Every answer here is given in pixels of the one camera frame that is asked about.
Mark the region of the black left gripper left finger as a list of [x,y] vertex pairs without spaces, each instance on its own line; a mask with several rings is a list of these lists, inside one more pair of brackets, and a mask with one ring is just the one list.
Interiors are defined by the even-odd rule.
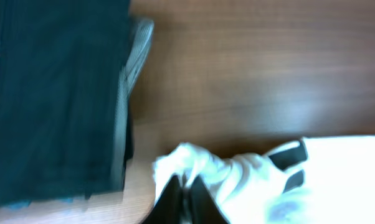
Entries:
[[182,199],[183,190],[179,177],[173,175],[141,224],[180,224]]

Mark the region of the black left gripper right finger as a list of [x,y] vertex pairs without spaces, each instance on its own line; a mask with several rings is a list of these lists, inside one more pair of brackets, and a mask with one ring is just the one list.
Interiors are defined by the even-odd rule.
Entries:
[[228,224],[200,176],[194,179],[188,200],[192,224]]

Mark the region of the white Puma t-shirt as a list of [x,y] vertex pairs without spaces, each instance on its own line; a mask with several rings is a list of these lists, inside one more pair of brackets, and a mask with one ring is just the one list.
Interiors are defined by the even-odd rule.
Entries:
[[153,171],[155,203],[179,177],[181,223],[192,223],[188,195],[200,176],[228,223],[375,224],[375,136],[301,138],[230,159],[183,142]]

